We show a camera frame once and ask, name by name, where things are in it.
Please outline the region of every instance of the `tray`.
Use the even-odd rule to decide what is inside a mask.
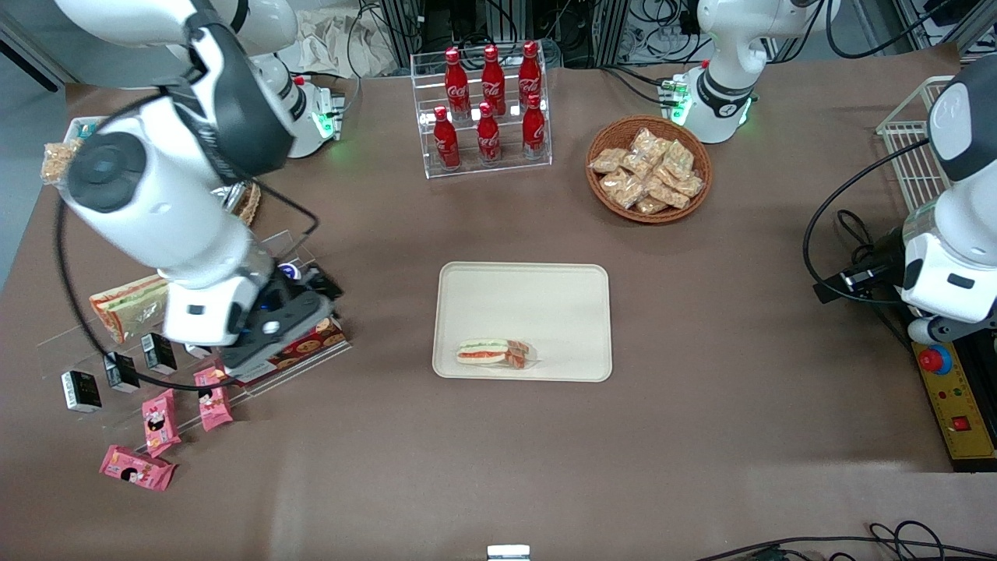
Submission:
[[[461,341],[533,345],[524,370],[457,362]],[[598,265],[453,262],[440,271],[433,370],[445,378],[602,381],[613,370],[609,275]]]

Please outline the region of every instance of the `snack package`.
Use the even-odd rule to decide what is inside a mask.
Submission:
[[[681,193],[676,193],[670,188],[667,188],[662,183],[657,183],[648,190],[647,194],[662,203],[667,204],[669,207],[675,207],[676,209],[682,210],[689,206],[689,198]]]
[[[633,206],[633,209],[642,215],[654,215],[664,211],[668,208],[661,201],[658,201],[654,197],[645,197]]]
[[[214,366],[205,368],[193,376],[194,385],[212,385],[228,378],[225,372]],[[230,422],[232,410],[228,405],[228,388],[216,387],[197,391],[197,408],[200,410],[200,424],[207,432]]]
[[[42,159],[42,184],[62,189],[66,183],[66,171],[81,146],[83,141],[80,139],[73,139],[68,143],[46,144]]]
[[[168,448],[180,442],[180,436],[176,433],[175,418],[172,389],[143,402],[142,421],[146,430],[146,447],[153,458],[159,457]]]
[[[101,473],[153,491],[166,491],[175,469],[175,465],[165,460],[114,445],[108,448],[101,463]]]
[[[90,307],[116,342],[154,330],[166,309],[166,279],[152,275],[90,296]]]
[[[599,174],[611,174],[619,169],[624,156],[626,150],[622,148],[607,148],[600,152],[588,167]]]
[[[629,209],[637,201],[643,199],[645,195],[647,195],[647,188],[644,187],[644,182],[631,176],[627,178],[622,189],[613,192],[609,197],[620,207]]]
[[[628,170],[640,180],[647,177],[647,174],[651,173],[651,170],[654,169],[654,166],[647,160],[644,160],[644,157],[639,152],[627,153],[623,157],[623,161],[620,162],[620,167]]]
[[[652,175],[671,188],[672,191],[681,193],[690,199],[699,195],[699,192],[703,190],[703,180],[699,179],[699,176],[695,173],[690,175],[687,179],[680,180],[673,176],[672,173],[665,168],[664,164],[662,164],[654,169],[654,173]]]
[[[512,339],[468,339],[457,349],[457,362],[522,370],[536,361],[528,344]]]
[[[602,181],[599,182],[599,186],[602,187],[602,191],[606,192],[606,195],[612,198],[614,193],[623,189],[623,186],[626,185],[626,180],[629,177],[630,176],[626,175],[626,172],[623,170],[617,170],[602,178]]]
[[[688,179],[692,175],[692,152],[682,146],[679,141],[673,142],[665,152],[661,165],[679,180]]]
[[[639,154],[641,158],[653,166],[658,163],[658,160],[661,160],[661,156],[668,150],[670,144],[669,141],[654,136],[654,133],[648,131],[647,128],[642,128],[637,131],[637,136],[630,144],[630,151]]]

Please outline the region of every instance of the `red bottle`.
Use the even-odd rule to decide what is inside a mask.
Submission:
[[[536,41],[526,41],[522,45],[522,64],[519,65],[519,107],[526,108],[527,96],[540,93],[540,65],[536,62],[539,47]]]
[[[433,127],[433,137],[436,139],[437,152],[445,172],[452,172],[461,166],[461,150],[457,146],[457,129],[447,120],[447,108],[439,106],[433,110],[437,116],[437,124]]]
[[[484,101],[478,107],[482,110],[482,118],[478,121],[478,151],[481,152],[482,165],[490,168],[501,159],[499,124],[492,116],[492,104]]]
[[[539,160],[543,157],[546,151],[543,131],[540,94],[529,94],[526,98],[526,113],[522,116],[522,154],[527,160]]]
[[[505,115],[505,73],[499,66],[499,47],[485,47],[485,69],[482,70],[482,90],[485,101],[496,115]]]
[[[468,92],[468,74],[461,67],[461,52],[456,47],[447,49],[447,74],[444,76],[444,86],[447,88],[447,100],[454,121],[471,120],[471,95]]]

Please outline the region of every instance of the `brown basket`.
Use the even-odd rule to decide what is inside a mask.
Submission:
[[[613,203],[606,196],[605,192],[602,191],[602,187],[599,186],[599,175],[588,167],[588,163],[595,160],[599,153],[607,148],[624,148],[629,150],[630,143],[637,136],[637,131],[643,127],[647,127],[648,131],[651,131],[659,138],[678,140],[695,157],[692,168],[696,172],[696,175],[703,180],[703,190],[700,191],[699,195],[693,197],[689,206],[683,210],[669,208],[653,215],[642,215],[624,209]],[[595,135],[595,138],[592,139],[592,145],[588,147],[588,157],[585,159],[585,175],[588,177],[588,186],[592,188],[592,193],[610,211],[623,218],[644,224],[664,224],[690,215],[703,204],[707,194],[710,193],[710,187],[713,186],[713,164],[710,162],[710,155],[706,153],[703,143],[699,142],[699,139],[693,136],[692,133],[675,123],[663,117],[653,117],[651,115],[624,117],[599,131]]]

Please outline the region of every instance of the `packaged bread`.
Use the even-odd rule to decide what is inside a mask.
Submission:
[[[512,339],[468,339],[457,349],[457,362],[522,370],[536,360],[528,344]]]
[[[611,174],[619,169],[624,156],[626,156],[626,150],[622,148],[607,148],[600,152],[595,160],[588,164],[588,167],[599,174]]]
[[[633,210],[642,215],[654,215],[664,211],[667,208],[668,205],[650,196],[644,197],[640,201],[637,201],[637,203],[633,206]]]
[[[90,296],[90,306],[116,342],[148,333],[163,321],[166,280],[159,275]]]
[[[666,186],[671,188],[672,191],[681,193],[690,199],[699,195],[699,192],[703,190],[703,180],[699,179],[699,176],[695,175],[695,173],[691,174],[684,180],[680,180],[673,176],[672,173],[665,168],[664,164],[658,165],[654,168],[652,177],[660,180]]]
[[[620,167],[637,176],[637,179],[640,180],[646,178],[647,175],[651,173],[651,170],[654,169],[654,166],[645,160],[641,153],[633,151],[628,152],[627,155],[623,157],[623,161],[620,162]]]
[[[603,177],[602,180],[599,181],[599,186],[602,188],[602,191],[606,193],[606,195],[612,198],[614,193],[623,189],[623,186],[626,185],[628,177],[630,176],[626,175],[626,172],[623,170],[617,170],[608,176]]]
[[[668,146],[668,150],[661,160],[661,165],[676,178],[688,179],[692,175],[692,152],[689,152],[679,141],[674,141]]]
[[[689,206],[689,198],[681,193],[676,193],[672,191],[671,188],[665,187],[661,182],[658,182],[656,186],[652,186],[648,190],[647,194],[662,203],[665,203],[669,207],[675,207],[676,209],[685,209]]]
[[[668,150],[669,144],[671,144],[669,141],[659,139],[647,128],[641,128],[630,144],[630,152],[639,154],[641,158],[653,166],[661,160],[661,156]]]
[[[645,195],[647,195],[647,187],[644,186],[644,182],[634,176],[628,176],[622,189],[616,190],[609,198],[620,207],[629,209],[637,201],[643,199]]]

